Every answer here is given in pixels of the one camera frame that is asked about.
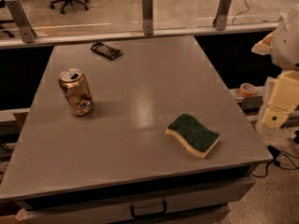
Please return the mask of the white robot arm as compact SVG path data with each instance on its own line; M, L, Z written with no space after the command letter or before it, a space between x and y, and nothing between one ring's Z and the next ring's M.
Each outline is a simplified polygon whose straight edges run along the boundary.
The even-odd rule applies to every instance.
M299 5L296 4L278 27L251 51L269 54L272 64L282 69L261 120L263 126L278 129L299 106Z

